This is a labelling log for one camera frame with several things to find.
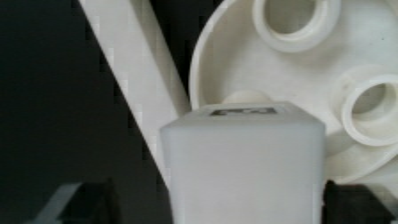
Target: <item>plastic component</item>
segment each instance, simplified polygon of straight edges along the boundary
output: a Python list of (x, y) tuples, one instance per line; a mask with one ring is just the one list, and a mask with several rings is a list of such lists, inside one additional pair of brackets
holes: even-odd
[(145, 0), (79, 0), (152, 159), (163, 169), (159, 127), (189, 105), (163, 35)]
[(294, 54), (266, 46), (251, 9), (253, 0), (225, 0), (207, 20), (189, 70), (191, 107), (223, 103), (244, 90), (260, 91), (273, 102), (291, 102), (326, 125), (326, 178), (346, 183), (379, 168), (398, 151), (395, 144), (356, 143), (330, 103), (331, 94), (340, 95), (335, 83), (351, 68), (379, 64), (388, 72), (383, 74), (398, 74), (394, 8), (383, 1), (342, 1), (333, 32), (315, 47)]
[(291, 104), (203, 106), (161, 128), (173, 223), (319, 223), (324, 126)]
[[(370, 88), (383, 88), (381, 99), (370, 99)], [(356, 104), (374, 104), (363, 112)], [(398, 73), (376, 65), (344, 73), (331, 92), (331, 109), (344, 130), (363, 145), (385, 146), (398, 142)]]
[(267, 25), (266, 2), (267, 0), (253, 0), (251, 5), (253, 26), (264, 43), (280, 52), (305, 51), (319, 44), (331, 32), (338, 18), (340, 0), (314, 0), (310, 21), (292, 33), (278, 33)]

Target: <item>black plastic part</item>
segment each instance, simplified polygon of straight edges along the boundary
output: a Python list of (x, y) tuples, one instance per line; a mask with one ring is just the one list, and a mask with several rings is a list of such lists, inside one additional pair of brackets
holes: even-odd
[(395, 219), (363, 185), (326, 182), (323, 224), (390, 224)]
[(58, 216), (61, 224), (120, 224), (111, 181), (83, 183)]

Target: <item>black background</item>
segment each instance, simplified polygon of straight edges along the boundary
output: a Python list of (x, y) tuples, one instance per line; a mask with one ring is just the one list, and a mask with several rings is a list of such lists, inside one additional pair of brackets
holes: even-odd
[[(186, 87), (219, 1), (150, 3)], [(76, 1), (0, 1), (0, 103), (0, 223), (33, 219), (60, 184), (108, 177), (122, 223), (170, 223), (166, 189)]]

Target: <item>circular hole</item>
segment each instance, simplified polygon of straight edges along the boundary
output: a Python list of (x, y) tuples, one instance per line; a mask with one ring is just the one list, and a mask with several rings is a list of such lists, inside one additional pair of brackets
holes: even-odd
[(362, 114), (369, 112), (370, 109), (374, 109), (376, 106), (379, 106), (383, 96), (385, 96), (385, 84), (379, 84), (374, 87), (370, 87), (358, 96), (351, 110), (353, 114)]
[(376, 141), (398, 140), (398, 85), (379, 84), (360, 94), (351, 108), (356, 132)]
[(280, 34), (294, 33), (308, 23), (314, 14), (314, 0), (267, 0), (264, 21)]

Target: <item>white plastic bar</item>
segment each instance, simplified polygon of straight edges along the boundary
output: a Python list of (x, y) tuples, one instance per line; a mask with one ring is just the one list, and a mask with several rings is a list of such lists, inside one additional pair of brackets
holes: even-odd
[(187, 112), (187, 99), (148, 0), (79, 0), (99, 46), (168, 185), (159, 127)]

